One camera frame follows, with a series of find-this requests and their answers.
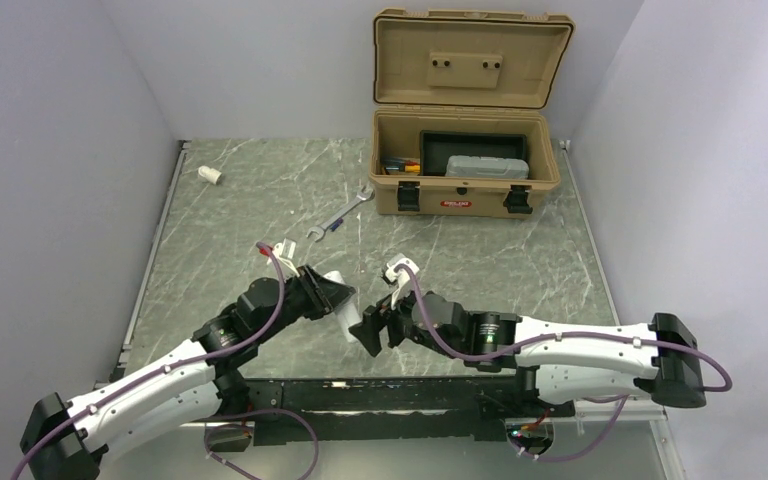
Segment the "white remote control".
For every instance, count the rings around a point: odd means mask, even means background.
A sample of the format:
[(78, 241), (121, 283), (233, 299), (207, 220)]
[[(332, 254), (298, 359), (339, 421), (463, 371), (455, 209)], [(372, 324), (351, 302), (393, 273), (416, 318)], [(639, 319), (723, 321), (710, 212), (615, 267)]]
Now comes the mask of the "white remote control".
[(350, 332), (350, 328), (358, 325), (362, 317), (358, 310), (357, 294), (353, 293), (349, 298), (333, 312), (340, 326), (341, 333), (348, 343), (358, 344), (359, 340)]

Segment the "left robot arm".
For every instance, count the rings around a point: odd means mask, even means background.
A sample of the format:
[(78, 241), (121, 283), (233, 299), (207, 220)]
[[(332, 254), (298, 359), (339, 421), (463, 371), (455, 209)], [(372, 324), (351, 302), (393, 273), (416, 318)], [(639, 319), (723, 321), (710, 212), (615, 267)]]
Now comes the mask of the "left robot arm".
[(251, 406), (240, 367), (287, 326), (319, 320), (356, 292), (307, 265), (287, 279), (255, 280), (158, 360), (70, 400), (57, 393), (39, 400), (12, 476), (28, 469), (36, 479), (95, 479), (104, 461), (181, 424), (239, 417)]

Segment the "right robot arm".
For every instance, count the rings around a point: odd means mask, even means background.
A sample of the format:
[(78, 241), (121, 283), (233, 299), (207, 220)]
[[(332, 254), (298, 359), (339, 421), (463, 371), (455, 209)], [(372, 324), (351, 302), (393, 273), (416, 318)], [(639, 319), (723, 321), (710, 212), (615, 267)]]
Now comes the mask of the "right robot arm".
[(479, 371), (514, 371), (511, 401), (524, 415), (620, 396), (643, 395), (672, 408), (706, 404), (697, 339), (670, 313), (634, 325), (570, 325), (467, 310), (428, 292), (421, 299), (386, 297), (338, 321), (371, 356), (381, 352), (385, 331), (391, 348), (409, 340)]

